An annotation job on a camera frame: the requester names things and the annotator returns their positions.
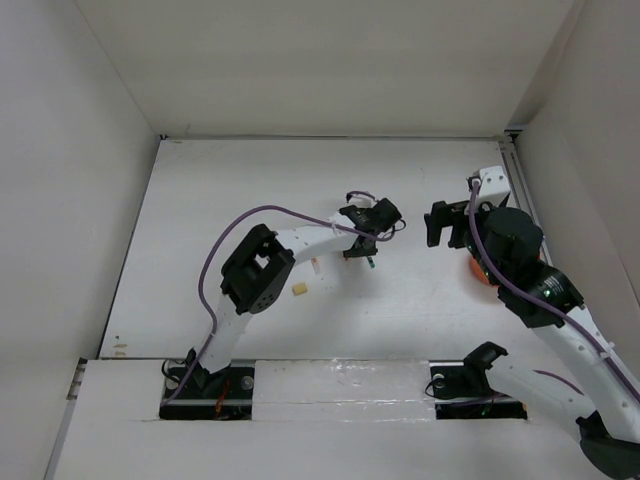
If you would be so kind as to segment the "yellow eraser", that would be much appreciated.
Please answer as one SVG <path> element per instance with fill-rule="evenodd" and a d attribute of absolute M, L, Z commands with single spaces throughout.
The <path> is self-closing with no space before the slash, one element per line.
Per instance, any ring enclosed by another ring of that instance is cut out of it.
<path fill-rule="evenodd" d="M 305 283 L 299 283 L 292 287 L 292 292 L 295 296 L 306 294 L 307 291 L 308 291 L 308 288 Z"/>

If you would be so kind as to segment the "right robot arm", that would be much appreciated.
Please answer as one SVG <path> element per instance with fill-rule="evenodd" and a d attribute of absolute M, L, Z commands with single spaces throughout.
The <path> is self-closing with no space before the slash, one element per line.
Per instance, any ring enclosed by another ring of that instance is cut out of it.
<path fill-rule="evenodd" d="M 485 342 L 463 360 L 459 382 L 476 394 L 500 393 L 543 411 L 611 479 L 639 476 L 639 381 L 600 334 L 583 296 L 541 257 L 543 232 L 524 211 L 477 199 L 433 204 L 427 244 L 451 228 L 449 247 L 464 248 L 497 297 L 571 372 L 573 382 L 517 364 Z"/>

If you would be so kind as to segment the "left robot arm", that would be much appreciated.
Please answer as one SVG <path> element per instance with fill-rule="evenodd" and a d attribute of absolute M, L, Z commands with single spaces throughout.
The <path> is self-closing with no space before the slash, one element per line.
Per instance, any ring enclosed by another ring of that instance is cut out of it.
<path fill-rule="evenodd" d="M 289 230 L 272 230 L 264 223 L 252 227 L 223 263 L 219 301 L 212 306 L 206 298 L 205 280 L 215 254 L 242 221 L 266 211 L 283 213 L 304 224 Z M 278 300 L 294 267 L 334 253 L 345 259 L 372 257 L 378 253 L 377 244 L 390 241 L 396 225 L 403 222 L 387 198 L 368 207 L 349 203 L 326 219 L 277 205 L 243 213 L 214 242 L 202 267 L 197 292 L 211 327 L 202 345 L 187 355 L 179 386 L 204 398 L 216 394 L 249 321 Z"/>

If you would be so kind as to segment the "orange round organizer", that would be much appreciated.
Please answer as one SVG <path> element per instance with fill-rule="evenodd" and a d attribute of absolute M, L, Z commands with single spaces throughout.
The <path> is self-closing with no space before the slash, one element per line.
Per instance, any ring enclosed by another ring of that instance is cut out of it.
<path fill-rule="evenodd" d="M 469 268 L 473 276 L 483 285 L 497 288 L 500 281 L 484 264 L 476 260 L 474 257 L 469 258 Z"/>

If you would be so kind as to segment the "aluminium side rail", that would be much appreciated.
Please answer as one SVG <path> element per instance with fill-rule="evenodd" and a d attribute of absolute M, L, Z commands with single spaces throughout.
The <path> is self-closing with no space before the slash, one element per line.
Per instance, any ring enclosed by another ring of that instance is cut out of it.
<path fill-rule="evenodd" d="M 528 213 L 537 225 L 540 225 L 533 198 L 525 179 L 524 169 L 516 149 L 516 139 L 521 133 L 521 130 L 505 130 L 498 138 L 498 143 L 515 203 L 521 210 Z"/>

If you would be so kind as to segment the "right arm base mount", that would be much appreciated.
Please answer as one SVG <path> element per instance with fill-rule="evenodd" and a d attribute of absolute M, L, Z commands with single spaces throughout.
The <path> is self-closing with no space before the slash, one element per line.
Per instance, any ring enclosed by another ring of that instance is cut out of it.
<path fill-rule="evenodd" d="M 489 386 L 487 371 L 507 350 L 485 342 L 462 360 L 429 363 L 426 396 L 435 400 L 437 420 L 527 420 L 525 406 Z"/>

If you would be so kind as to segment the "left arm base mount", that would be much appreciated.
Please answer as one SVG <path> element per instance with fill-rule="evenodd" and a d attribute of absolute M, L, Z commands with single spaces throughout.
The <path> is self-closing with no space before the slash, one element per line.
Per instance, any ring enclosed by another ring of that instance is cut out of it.
<path fill-rule="evenodd" d="M 255 365 L 231 365 L 205 390 L 193 375 L 175 399 L 159 407 L 162 420 L 248 421 L 252 419 Z"/>

